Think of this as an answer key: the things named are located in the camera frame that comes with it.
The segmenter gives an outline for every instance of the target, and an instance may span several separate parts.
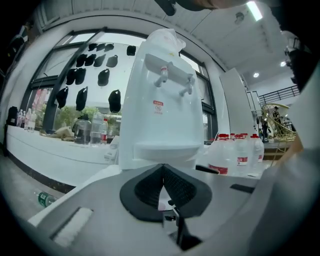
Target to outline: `plastic bag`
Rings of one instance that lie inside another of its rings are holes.
[[[176,31],[172,28],[157,29],[146,40],[176,54],[186,47],[186,42],[177,38]]]

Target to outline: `grey panel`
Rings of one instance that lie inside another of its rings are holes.
[[[228,107],[230,133],[252,135],[255,132],[254,119],[245,86],[237,70],[233,68],[223,73],[220,80]]]

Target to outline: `ceiling light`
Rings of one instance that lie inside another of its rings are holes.
[[[247,2],[246,5],[249,7],[256,22],[262,19],[262,14],[254,1]]]

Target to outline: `white counter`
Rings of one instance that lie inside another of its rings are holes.
[[[90,146],[39,135],[10,126],[7,149],[34,171],[57,182],[78,186],[108,166],[109,145]]]

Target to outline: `railing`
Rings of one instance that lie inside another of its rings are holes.
[[[300,94],[300,91],[298,89],[297,85],[284,88],[281,90],[276,90],[274,92],[270,92],[264,95],[259,96],[259,100],[261,105],[267,104],[267,103],[274,103],[276,101],[280,101],[283,99],[291,98],[298,96]]]

